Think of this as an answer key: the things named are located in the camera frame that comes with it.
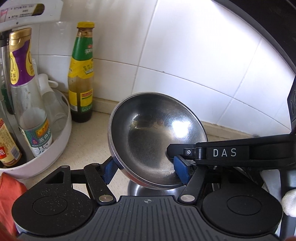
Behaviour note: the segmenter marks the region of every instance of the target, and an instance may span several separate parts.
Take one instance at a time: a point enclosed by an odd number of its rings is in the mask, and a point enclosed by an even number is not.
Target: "metal bowl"
[[[138,93],[113,110],[108,127],[109,149],[123,173],[148,188],[182,186],[166,156],[171,143],[207,141],[195,114],[180,101],[160,93]]]

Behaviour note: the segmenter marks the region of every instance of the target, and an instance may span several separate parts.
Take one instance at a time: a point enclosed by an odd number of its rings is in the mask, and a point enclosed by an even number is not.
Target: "blue gripper pad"
[[[178,177],[184,185],[187,185],[191,178],[188,173],[188,165],[189,164],[184,163],[179,157],[174,157],[175,172],[177,173]]]
[[[109,163],[105,166],[105,173],[102,176],[103,181],[108,185],[112,178],[114,177],[115,173],[117,172],[117,165],[115,164],[114,160],[112,159]]]

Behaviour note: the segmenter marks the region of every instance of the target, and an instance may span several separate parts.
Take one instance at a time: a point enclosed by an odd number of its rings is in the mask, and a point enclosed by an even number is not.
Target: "yellow label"
[[[49,123],[48,123],[48,119],[46,119],[46,121],[44,122],[44,125],[36,131],[37,137],[40,138],[41,136],[43,136],[47,132],[48,127],[49,127]]]
[[[71,58],[68,76],[70,78],[78,76],[81,79],[94,76],[93,58],[83,61]]]
[[[29,43],[29,48],[28,50],[31,49],[31,40]],[[34,69],[33,69],[33,65],[32,65],[32,56],[31,56],[31,51],[28,51],[26,54],[26,70],[27,73],[29,74],[29,76],[34,76]]]
[[[22,154],[12,139],[4,121],[0,118],[0,160],[9,167],[18,162]]]
[[[9,52],[10,55],[10,82],[15,85],[19,80],[19,70],[17,63],[15,61],[15,57],[13,56],[12,52]]]
[[[89,106],[92,103],[92,92],[93,89],[87,92],[80,93],[80,106]]]
[[[69,103],[70,103],[70,108],[74,111],[78,111],[77,109],[77,93],[72,92],[69,90]]]

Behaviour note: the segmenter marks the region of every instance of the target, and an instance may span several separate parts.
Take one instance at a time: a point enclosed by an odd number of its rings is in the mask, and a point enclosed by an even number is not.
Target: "crosshair logo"
[[[145,202],[145,203],[151,203],[153,201],[151,199],[145,199],[143,202]]]

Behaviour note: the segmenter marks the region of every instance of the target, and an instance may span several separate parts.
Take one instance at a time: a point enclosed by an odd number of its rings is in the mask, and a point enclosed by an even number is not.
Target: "orange fabric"
[[[17,230],[11,215],[15,200],[27,190],[26,186],[6,173],[0,177],[0,222],[6,230],[16,236]]]

